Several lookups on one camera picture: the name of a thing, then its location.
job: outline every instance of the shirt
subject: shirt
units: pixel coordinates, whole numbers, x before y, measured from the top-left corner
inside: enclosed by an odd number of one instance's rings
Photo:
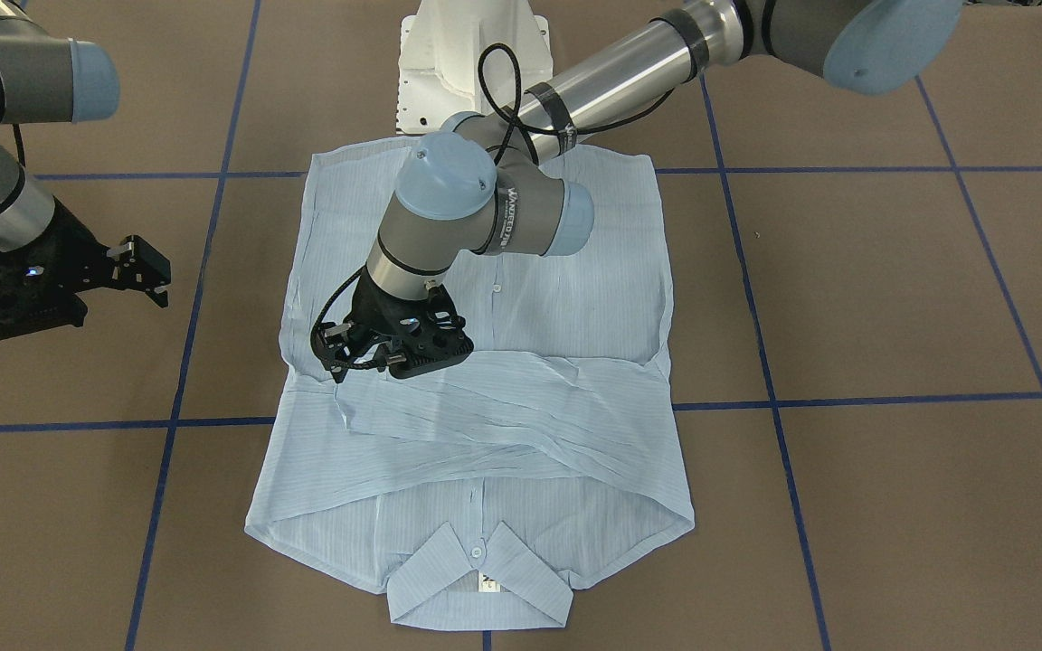
[[[400,625],[563,627],[572,590],[694,527],[653,164],[588,146],[546,164],[591,191],[585,249],[464,251],[446,287],[476,351],[418,378],[352,371],[337,386],[307,333],[365,262],[411,143],[313,157],[280,332],[289,378],[245,530],[388,593]],[[329,319],[350,301],[351,289]]]

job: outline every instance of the light blue joint cap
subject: light blue joint cap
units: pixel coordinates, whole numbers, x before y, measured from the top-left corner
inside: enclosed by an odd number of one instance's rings
[[[961,7],[961,0],[874,0],[832,45],[823,78],[864,95],[896,90],[937,57]]]
[[[396,177],[396,198],[428,219],[469,217],[496,193],[497,166],[472,141],[450,131],[422,136]]]
[[[458,114],[452,114],[449,119],[445,120],[445,124],[442,124],[442,131],[455,131],[456,127],[460,127],[461,123],[465,120],[470,119],[470,117],[480,117],[477,111],[461,111]]]
[[[549,244],[547,256],[570,256],[580,251],[593,233],[593,198],[590,190],[576,182],[566,182],[566,201],[562,203],[562,222]]]
[[[120,110],[120,75],[98,45],[71,37],[71,122],[106,120]]]

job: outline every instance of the shirt label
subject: shirt label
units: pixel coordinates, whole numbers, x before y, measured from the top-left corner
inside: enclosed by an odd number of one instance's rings
[[[485,574],[476,573],[476,592],[477,593],[500,593],[501,584],[495,580],[485,576]]]

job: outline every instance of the shirt placket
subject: shirt placket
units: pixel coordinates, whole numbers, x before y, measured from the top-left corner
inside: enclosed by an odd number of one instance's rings
[[[492,341],[485,350],[497,350],[497,312],[504,301],[504,255],[493,256],[493,285],[489,289],[489,331]]]
[[[467,517],[466,531],[469,541],[466,552],[469,556],[469,565],[479,569],[485,564],[485,479],[468,479],[469,509]]]

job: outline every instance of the floor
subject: floor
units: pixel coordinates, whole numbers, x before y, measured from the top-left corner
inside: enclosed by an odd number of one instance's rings
[[[673,3],[532,4],[564,69]],[[1042,7],[885,98],[750,58],[593,141],[661,172],[697,529],[566,630],[395,627],[244,534],[302,173],[392,134],[415,7],[29,3],[124,85],[30,169],[175,281],[0,343],[0,648],[1042,648]]]

